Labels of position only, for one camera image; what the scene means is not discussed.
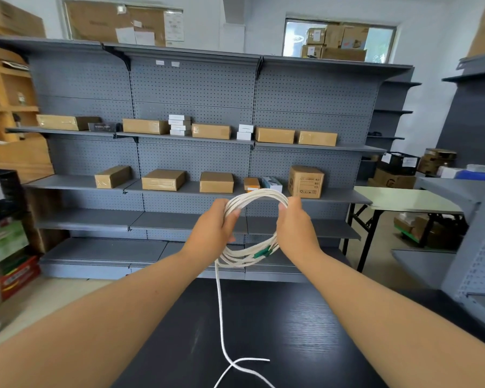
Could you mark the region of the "person's left hand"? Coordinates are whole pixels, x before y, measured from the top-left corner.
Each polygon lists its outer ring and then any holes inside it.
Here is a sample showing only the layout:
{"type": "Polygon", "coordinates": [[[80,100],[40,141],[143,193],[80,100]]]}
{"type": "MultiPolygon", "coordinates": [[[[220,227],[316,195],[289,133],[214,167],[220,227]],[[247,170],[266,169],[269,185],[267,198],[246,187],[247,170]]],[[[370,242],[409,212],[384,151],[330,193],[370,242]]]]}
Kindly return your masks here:
{"type": "Polygon", "coordinates": [[[227,199],[216,199],[211,207],[200,216],[182,248],[183,254],[198,258],[207,265],[220,257],[227,246],[223,242],[221,233],[227,203],[227,199]]]}

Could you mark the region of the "person's right hand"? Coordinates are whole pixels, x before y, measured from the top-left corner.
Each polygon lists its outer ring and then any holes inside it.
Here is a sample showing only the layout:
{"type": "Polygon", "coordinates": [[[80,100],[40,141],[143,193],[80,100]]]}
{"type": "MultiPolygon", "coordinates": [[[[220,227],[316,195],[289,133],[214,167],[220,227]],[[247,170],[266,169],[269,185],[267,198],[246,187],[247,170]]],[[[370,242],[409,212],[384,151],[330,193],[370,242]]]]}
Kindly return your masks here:
{"type": "Polygon", "coordinates": [[[289,210],[289,235],[286,244],[279,248],[301,271],[313,267],[313,262],[324,255],[319,246],[311,218],[303,210],[301,199],[297,196],[288,198],[287,206],[279,204],[279,209],[289,210]]]}

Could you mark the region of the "white cable green connectors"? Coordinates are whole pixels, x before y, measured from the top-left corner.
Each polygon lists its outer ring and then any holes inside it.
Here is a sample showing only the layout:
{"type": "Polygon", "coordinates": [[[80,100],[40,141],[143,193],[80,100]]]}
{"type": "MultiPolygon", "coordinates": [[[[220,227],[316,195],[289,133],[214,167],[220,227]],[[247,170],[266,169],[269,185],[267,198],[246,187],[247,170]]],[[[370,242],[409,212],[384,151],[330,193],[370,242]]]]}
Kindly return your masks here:
{"type": "MultiPolygon", "coordinates": [[[[224,217],[228,217],[236,209],[243,209],[251,202],[260,198],[272,198],[273,200],[276,200],[279,203],[283,204],[285,207],[287,207],[289,204],[287,197],[276,190],[266,189],[266,188],[258,189],[258,190],[253,190],[253,191],[244,193],[242,195],[238,195],[232,198],[229,202],[227,202],[224,209],[224,217]]],[[[269,239],[262,241],[254,246],[245,248],[243,250],[231,250],[229,247],[225,247],[220,257],[214,262],[214,273],[215,273],[216,290],[217,290],[217,298],[218,298],[218,310],[219,310],[220,343],[221,343],[222,353],[224,355],[224,358],[228,362],[228,366],[225,369],[225,371],[220,375],[218,381],[215,383],[213,388],[219,387],[222,379],[232,368],[243,373],[254,375],[259,379],[261,379],[270,388],[275,388],[275,386],[259,372],[240,365],[241,362],[246,362],[246,361],[270,362],[270,359],[240,358],[240,359],[233,360],[230,358],[230,356],[226,351],[226,345],[224,340],[224,323],[223,323],[222,296],[221,296],[219,269],[221,267],[245,268],[248,266],[253,266],[259,263],[261,260],[264,260],[268,256],[274,254],[278,249],[279,249],[279,244],[277,241],[277,233],[275,232],[272,234],[272,236],[269,239]]]]}

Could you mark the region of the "taped brown cardboard box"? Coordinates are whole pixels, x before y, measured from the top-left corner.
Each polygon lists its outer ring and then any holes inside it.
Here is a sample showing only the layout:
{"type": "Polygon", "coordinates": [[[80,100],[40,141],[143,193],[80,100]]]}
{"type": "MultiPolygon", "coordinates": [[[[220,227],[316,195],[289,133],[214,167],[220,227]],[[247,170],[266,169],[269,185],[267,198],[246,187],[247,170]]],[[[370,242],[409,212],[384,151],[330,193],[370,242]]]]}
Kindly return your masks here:
{"type": "Polygon", "coordinates": [[[204,171],[200,176],[200,193],[232,194],[234,182],[232,173],[204,171]]]}
{"type": "Polygon", "coordinates": [[[186,181],[186,172],[155,169],[141,178],[143,190],[178,191],[186,181]]]}
{"type": "Polygon", "coordinates": [[[117,165],[95,175],[96,188],[114,189],[132,179],[130,166],[117,165]]]}

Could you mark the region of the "large grey pegboard shelf unit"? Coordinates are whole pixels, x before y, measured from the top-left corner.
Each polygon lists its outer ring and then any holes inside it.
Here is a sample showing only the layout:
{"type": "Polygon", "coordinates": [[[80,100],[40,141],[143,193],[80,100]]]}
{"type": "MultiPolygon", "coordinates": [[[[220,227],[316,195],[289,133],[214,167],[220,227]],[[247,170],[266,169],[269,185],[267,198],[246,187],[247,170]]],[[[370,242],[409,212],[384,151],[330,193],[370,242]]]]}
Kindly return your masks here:
{"type": "Polygon", "coordinates": [[[348,263],[340,241],[360,239],[346,221],[349,205],[368,203],[354,191],[358,168],[365,153],[383,152],[366,145],[377,93],[385,80],[412,68],[26,37],[0,37],[0,48],[28,64],[42,114],[106,122],[177,114],[232,130],[248,123],[338,134],[335,147],[320,147],[235,136],[9,129],[38,132],[48,144],[55,174],[26,187],[62,199],[34,220],[39,229],[70,233],[40,259],[43,274],[54,278],[119,279],[174,254],[214,199],[244,193],[245,177],[276,177],[289,195],[293,165],[325,174],[320,199],[304,199],[304,209],[320,245],[348,263]],[[95,175],[117,165],[130,166],[132,179],[96,188],[95,175]],[[186,181],[178,191],[143,190],[141,178],[155,169],[185,171],[186,181]],[[200,193],[204,171],[232,173],[233,193],[200,193]]]}

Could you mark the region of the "pile of boxes under table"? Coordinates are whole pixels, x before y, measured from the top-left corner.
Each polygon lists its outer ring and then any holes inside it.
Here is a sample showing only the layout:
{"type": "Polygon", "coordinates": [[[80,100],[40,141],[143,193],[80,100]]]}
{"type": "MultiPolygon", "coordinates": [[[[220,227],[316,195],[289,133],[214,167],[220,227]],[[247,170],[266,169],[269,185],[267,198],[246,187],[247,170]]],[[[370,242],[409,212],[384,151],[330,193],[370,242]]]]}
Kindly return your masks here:
{"type": "Polygon", "coordinates": [[[458,249],[469,229],[463,215],[436,213],[399,213],[393,225],[402,239],[417,247],[443,250],[458,249]]]}

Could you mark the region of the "narrow grey shelf unit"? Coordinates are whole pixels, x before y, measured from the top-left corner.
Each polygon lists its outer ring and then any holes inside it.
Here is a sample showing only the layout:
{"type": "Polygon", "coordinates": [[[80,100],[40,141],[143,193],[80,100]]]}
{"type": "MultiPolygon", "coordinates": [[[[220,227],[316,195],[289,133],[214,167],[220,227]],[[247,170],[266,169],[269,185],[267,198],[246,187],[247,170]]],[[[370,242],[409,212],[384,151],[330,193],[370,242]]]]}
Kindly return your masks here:
{"type": "Polygon", "coordinates": [[[402,116],[413,113],[403,108],[407,94],[411,88],[421,85],[412,81],[414,70],[412,67],[381,84],[365,142],[367,146],[386,152],[391,150],[395,141],[403,140],[403,137],[396,136],[399,121],[402,116]]]}

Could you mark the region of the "white packet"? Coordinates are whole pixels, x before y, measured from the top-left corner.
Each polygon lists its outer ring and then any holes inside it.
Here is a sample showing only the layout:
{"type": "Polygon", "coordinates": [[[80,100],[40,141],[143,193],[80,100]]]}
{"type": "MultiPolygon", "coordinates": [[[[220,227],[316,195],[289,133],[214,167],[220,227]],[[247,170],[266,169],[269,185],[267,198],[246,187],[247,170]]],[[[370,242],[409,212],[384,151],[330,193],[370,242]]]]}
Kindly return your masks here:
{"type": "Polygon", "coordinates": [[[450,168],[447,166],[440,166],[437,170],[436,176],[439,178],[455,179],[458,174],[465,169],[463,168],[450,168]]]}

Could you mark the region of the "grey metal rack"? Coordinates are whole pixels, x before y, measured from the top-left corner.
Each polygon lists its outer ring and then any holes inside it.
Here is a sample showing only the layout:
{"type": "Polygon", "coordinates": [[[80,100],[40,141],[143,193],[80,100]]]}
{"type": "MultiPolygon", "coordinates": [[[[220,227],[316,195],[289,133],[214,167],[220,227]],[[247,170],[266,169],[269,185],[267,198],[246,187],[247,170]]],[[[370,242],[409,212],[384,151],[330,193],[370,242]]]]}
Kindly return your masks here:
{"type": "MultiPolygon", "coordinates": [[[[458,153],[457,164],[485,165],[485,54],[460,60],[462,74],[442,79],[457,90],[437,147],[458,153]]],[[[428,179],[416,183],[458,205],[469,226],[455,253],[393,249],[392,255],[420,283],[442,290],[485,326],[485,181],[428,179]]]]}

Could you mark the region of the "long brown cardboard box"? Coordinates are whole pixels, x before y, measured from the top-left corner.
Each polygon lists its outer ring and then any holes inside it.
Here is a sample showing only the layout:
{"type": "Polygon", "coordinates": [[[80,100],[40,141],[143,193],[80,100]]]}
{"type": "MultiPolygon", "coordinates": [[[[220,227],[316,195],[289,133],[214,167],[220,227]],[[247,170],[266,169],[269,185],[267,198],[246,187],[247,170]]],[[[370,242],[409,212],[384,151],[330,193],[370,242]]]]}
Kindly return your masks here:
{"type": "Polygon", "coordinates": [[[90,123],[102,123],[97,116],[36,115],[40,128],[53,130],[87,131],[90,123]]]}

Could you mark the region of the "large white paper sheet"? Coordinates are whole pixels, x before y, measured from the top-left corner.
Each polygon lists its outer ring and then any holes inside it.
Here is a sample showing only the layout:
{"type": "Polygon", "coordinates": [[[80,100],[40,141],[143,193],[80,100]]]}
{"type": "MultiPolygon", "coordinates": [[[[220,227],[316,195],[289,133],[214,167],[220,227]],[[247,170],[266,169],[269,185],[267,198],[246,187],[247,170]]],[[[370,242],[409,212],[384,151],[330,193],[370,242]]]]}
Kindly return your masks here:
{"type": "Polygon", "coordinates": [[[164,35],[166,42],[184,42],[185,32],[183,12],[176,10],[163,11],[164,35]]]}

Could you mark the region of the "red printed carton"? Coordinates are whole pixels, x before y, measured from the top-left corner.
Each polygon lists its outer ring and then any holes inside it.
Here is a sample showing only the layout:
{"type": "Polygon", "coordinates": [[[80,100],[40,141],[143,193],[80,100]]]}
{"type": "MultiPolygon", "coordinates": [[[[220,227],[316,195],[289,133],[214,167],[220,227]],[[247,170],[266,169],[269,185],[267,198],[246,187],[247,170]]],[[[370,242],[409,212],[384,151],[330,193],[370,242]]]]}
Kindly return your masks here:
{"type": "Polygon", "coordinates": [[[0,261],[0,304],[39,276],[39,259],[39,255],[20,252],[0,261]]]}

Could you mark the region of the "green printed carton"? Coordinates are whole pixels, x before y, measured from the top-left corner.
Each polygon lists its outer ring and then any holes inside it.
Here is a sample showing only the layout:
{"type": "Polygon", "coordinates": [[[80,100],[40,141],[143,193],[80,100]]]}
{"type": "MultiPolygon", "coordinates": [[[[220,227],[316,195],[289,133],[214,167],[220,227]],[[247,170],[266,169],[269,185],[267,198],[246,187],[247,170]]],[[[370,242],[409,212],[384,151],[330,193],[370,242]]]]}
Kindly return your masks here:
{"type": "Polygon", "coordinates": [[[29,245],[20,220],[6,218],[0,221],[0,262],[29,245]]]}

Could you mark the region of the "black printed carton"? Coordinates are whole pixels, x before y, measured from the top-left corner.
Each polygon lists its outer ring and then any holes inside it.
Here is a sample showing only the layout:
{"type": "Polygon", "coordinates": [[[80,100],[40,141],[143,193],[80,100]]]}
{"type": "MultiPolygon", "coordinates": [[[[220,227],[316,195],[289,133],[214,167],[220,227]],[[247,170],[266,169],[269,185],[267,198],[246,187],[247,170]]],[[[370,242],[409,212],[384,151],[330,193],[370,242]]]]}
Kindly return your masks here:
{"type": "Polygon", "coordinates": [[[27,210],[19,175],[13,169],[0,169],[0,221],[23,215],[27,210]]]}

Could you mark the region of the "cork notice board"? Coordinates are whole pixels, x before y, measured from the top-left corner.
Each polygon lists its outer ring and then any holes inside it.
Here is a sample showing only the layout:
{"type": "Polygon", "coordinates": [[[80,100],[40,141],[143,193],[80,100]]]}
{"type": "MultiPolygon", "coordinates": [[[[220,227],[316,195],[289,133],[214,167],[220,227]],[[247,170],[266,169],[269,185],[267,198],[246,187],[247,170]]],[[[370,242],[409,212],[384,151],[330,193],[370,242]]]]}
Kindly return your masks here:
{"type": "Polygon", "coordinates": [[[115,29],[133,27],[137,31],[154,32],[158,47],[182,43],[166,42],[164,35],[163,11],[176,9],[91,0],[63,0],[62,4],[73,40],[118,43],[115,29]]]}

